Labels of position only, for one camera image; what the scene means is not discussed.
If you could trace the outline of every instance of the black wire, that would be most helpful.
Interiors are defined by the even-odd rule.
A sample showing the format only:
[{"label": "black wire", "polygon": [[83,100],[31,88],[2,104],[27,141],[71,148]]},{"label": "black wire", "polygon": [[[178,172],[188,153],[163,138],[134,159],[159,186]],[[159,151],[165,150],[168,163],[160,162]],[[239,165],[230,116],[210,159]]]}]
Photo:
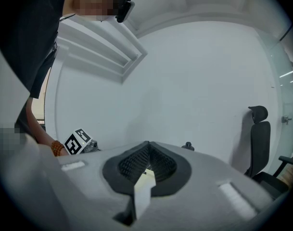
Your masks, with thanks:
[{"label": "black wire", "polygon": [[280,38],[280,41],[282,41],[282,39],[284,39],[284,37],[289,33],[289,31],[291,30],[292,27],[293,27],[293,25],[291,24],[289,29],[287,29],[286,33],[284,33],[284,35]]},{"label": "black wire", "polygon": [[68,18],[70,18],[70,17],[73,17],[74,15],[75,15],[75,14],[72,14],[72,15],[70,15],[70,16],[68,16],[68,17],[65,17],[65,18],[61,19],[60,22],[63,21],[63,20],[66,20],[66,19],[68,19]]}]

